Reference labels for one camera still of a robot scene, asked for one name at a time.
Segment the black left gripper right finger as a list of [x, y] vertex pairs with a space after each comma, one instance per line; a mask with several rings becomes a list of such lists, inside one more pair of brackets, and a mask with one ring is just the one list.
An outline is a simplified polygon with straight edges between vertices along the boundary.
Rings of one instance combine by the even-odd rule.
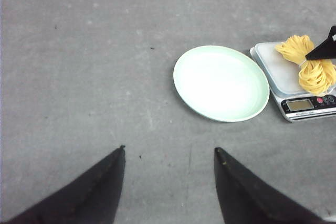
[[224, 223], [328, 223], [220, 147], [214, 149], [214, 175]]

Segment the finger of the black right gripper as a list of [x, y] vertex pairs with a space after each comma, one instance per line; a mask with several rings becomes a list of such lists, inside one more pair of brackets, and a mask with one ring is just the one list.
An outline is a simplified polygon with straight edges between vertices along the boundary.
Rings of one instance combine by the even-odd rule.
[[306, 60], [335, 59], [335, 29], [335, 25], [330, 28], [326, 40], [309, 52], [306, 55]]

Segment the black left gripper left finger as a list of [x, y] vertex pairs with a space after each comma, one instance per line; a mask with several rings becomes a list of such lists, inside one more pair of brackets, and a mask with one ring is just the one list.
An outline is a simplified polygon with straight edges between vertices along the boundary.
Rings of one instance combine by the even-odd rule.
[[68, 185], [7, 223], [113, 223], [125, 170], [121, 145]]

